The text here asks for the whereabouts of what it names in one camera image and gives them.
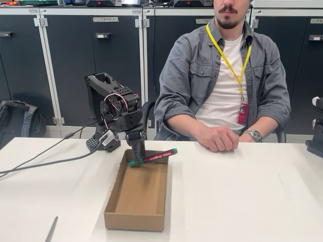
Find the person's right hand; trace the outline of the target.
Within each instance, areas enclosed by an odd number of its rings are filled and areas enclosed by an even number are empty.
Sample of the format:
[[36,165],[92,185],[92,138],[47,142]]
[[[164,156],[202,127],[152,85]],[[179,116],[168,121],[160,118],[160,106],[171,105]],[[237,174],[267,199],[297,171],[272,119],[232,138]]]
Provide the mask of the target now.
[[195,139],[212,152],[231,151],[239,144],[239,137],[227,126],[201,127]]

